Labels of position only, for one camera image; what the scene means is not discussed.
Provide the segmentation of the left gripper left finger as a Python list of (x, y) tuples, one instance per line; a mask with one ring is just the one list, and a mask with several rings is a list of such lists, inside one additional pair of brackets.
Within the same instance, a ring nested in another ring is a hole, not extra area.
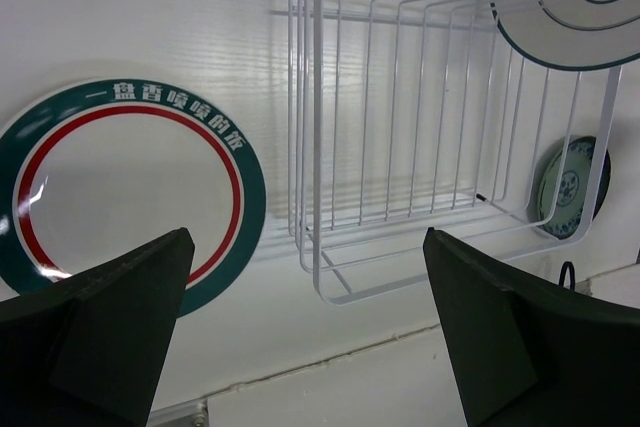
[(2, 425), (145, 425), (194, 252), (179, 228), (3, 301)]

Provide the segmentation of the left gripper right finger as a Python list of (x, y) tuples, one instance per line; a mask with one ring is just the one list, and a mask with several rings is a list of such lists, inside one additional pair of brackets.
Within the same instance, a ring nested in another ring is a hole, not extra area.
[(423, 242), (470, 426), (636, 426), (639, 311), (510, 266), (431, 228)]

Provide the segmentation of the white plate with characters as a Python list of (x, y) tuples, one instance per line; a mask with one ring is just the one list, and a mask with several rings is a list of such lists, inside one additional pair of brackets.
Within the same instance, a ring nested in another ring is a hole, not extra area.
[(523, 57), (562, 71), (639, 57), (639, 0), (489, 0), (496, 26)]

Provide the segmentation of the green blue patterned plate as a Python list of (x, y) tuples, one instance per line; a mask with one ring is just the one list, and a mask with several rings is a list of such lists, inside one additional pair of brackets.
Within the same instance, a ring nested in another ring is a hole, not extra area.
[(564, 141), (550, 155), (535, 194), (536, 220), (540, 228), (564, 240), (578, 230), (596, 145), (594, 136), (572, 136), (567, 153)]

